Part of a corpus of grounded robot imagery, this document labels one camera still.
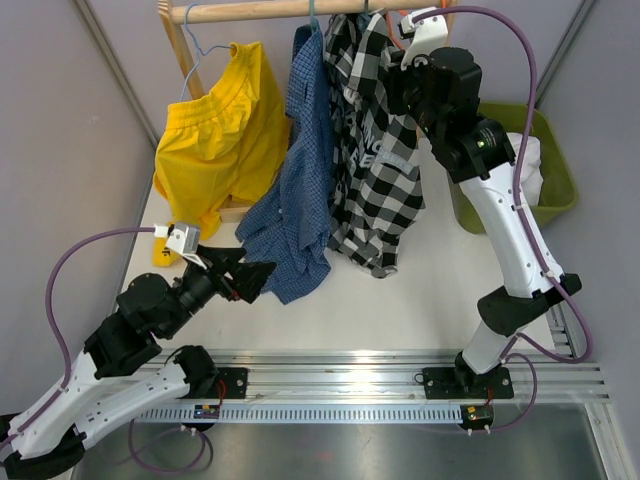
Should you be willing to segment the orange hanger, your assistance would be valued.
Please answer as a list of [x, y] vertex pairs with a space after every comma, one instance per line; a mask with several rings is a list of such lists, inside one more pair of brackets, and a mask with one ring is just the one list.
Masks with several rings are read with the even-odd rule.
[[[446, 8], [446, 7], [456, 6], [456, 5], [457, 5], [456, 1], [440, 0], [438, 7], [439, 8]], [[387, 11], [385, 13], [385, 15], [384, 15], [384, 18], [385, 18], [386, 24], [387, 24], [387, 28], [389, 30], [389, 37], [390, 37], [391, 41], [393, 42], [393, 44], [400, 50], [405, 50], [406, 49], [407, 42], [400, 35], [399, 24], [400, 24], [401, 20], [404, 17], [406, 17], [407, 15], [409, 15], [410, 13], [412, 13], [412, 10], [400, 9], [400, 10]], [[446, 24], [447, 24], [447, 30], [448, 30], [448, 34], [447, 34], [446, 40], [449, 41], [452, 29], [453, 29], [453, 23], [454, 23], [454, 20], [455, 20], [455, 16], [453, 14], [447, 14], [447, 15], [444, 16], [444, 18], [445, 18], [445, 21], [446, 21]]]

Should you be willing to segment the black white checked shirt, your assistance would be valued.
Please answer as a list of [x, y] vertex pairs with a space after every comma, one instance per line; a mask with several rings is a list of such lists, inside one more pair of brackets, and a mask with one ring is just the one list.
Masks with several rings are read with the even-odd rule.
[[328, 246], [377, 279], [396, 272], [401, 236], [424, 208], [418, 127], [389, 107], [397, 51], [381, 13], [329, 20], [323, 52], [334, 134]]

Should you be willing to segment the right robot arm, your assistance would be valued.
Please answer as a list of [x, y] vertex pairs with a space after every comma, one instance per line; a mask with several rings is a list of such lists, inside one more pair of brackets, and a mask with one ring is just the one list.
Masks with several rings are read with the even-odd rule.
[[409, 115], [436, 161], [478, 214], [503, 284], [481, 298], [481, 323], [453, 366], [423, 372], [425, 389], [479, 398], [498, 389], [501, 363], [517, 335], [581, 287], [548, 251], [515, 177], [516, 155], [504, 127], [479, 111], [482, 71], [472, 54], [441, 47], [411, 60], [392, 57], [390, 108]]

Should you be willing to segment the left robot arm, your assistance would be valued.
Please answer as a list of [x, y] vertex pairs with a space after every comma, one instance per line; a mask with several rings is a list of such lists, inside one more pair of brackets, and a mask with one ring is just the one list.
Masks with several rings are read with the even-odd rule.
[[242, 248], [200, 246], [183, 274], [167, 281], [136, 277], [117, 298], [117, 310], [85, 341], [68, 377], [51, 388], [51, 404], [1, 421], [12, 452], [3, 462], [10, 479], [51, 479], [118, 427], [172, 399], [203, 398], [215, 388], [217, 366], [202, 346], [187, 345], [164, 367], [128, 388], [108, 390], [157, 357], [168, 340], [211, 299], [253, 303], [276, 268], [248, 262]]

